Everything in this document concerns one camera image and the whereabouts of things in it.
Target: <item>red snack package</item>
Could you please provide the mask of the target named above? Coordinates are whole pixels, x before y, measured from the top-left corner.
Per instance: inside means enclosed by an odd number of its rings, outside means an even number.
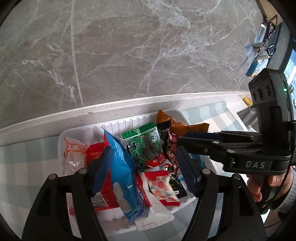
[[[178,136],[173,134],[171,130],[168,130],[168,144],[167,144],[167,156],[174,167],[174,174],[177,174],[178,163],[175,157],[177,149]]]
[[[150,203],[150,201],[149,201],[149,199],[148,199],[148,197],[147,197],[147,195],[146,195],[146,193],[145,193],[145,191],[143,189],[143,181],[142,181],[142,179],[141,179],[141,177],[140,177],[140,175],[138,173],[136,174],[136,182],[137,182],[137,186],[138,186],[141,194],[143,195],[143,199],[145,201],[146,206],[151,207],[151,203]]]
[[[86,162],[90,164],[92,160],[99,158],[105,148],[104,142],[90,145],[86,152]],[[112,189],[110,171],[104,181],[102,189],[91,198],[95,211],[119,207],[115,194]]]
[[[165,206],[179,206],[180,201],[170,186],[169,171],[145,172],[151,192]]]

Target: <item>gray marble tile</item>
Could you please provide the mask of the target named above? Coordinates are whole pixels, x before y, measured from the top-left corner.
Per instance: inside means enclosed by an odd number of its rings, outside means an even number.
[[[255,0],[23,0],[0,28],[0,128],[104,102],[247,90]]]

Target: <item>blue wrapper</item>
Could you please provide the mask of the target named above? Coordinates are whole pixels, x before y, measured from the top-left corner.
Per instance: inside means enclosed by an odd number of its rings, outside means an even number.
[[[144,200],[135,181],[133,160],[119,139],[104,130],[104,141],[112,147],[114,159],[111,166],[111,183],[117,202],[128,222],[143,214]]]

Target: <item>metal pivot bolt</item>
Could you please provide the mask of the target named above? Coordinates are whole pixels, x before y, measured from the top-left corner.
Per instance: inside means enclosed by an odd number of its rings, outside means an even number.
[[[203,174],[206,174],[206,175],[209,175],[209,174],[211,173],[211,170],[208,169],[208,168],[204,168],[204,169],[202,170],[202,173],[203,173]]]
[[[233,177],[234,177],[234,179],[236,179],[236,180],[240,180],[242,177],[239,175],[239,174],[237,174],[237,173],[235,173],[234,175],[233,175]]]
[[[57,175],[55,173],[52,173],[48,176],[48,179],[53,180],[57,177]]]
[[[81,168],[81,169],[79,170],[79,173],[80,173],[80,174],[86,174],[86,173],[87,173],[87,169],[86,169],[86,168]]]

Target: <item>white plastic basket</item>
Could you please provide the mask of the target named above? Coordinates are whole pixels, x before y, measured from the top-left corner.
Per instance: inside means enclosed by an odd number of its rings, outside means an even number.
[[[175,109],[164,110],[165,113],[169,114],[173,118],[178,121],[182,121],[188,123],[184,118],[183,114]],[[76,140],[81,141],[82,143],[86,143],[89,145],[96,144],[104,141],[104,127],[108,132],[112,135],[121,138],[121,134],[132,130],[134,128],[140,127],[144,124],[147,124],[151,121],[155,121],[157,112],[137,115],[133,117],[122,118],[118,120],[111,120],[102,123],[92,124],[88,126],[81,126],[72,129],[65,130],[61,133],[58,140],[58,157],[59,157],[59,165],[60,165],[60,176],[65,174],[65,158],[64,158],[64,150],[65,150],[65,137],[70,137]],[[209,158],[203,158],[205,165],[216,173],[214,166]],[[171,213],[175,213],[178,210],[182,209],[192,201],[196,199],[189,191],[187,191],[188,196],[180,199],[180,206],[167,206]],[[122,234],[126,232],[130,232],[136,230],[136,226],[134,223],[131,223],[129,228],[124,228],[126,224],[125,217],[121,219],[115,219],[113,221],[104,222],[100,221],[102,228],[107,236]]]

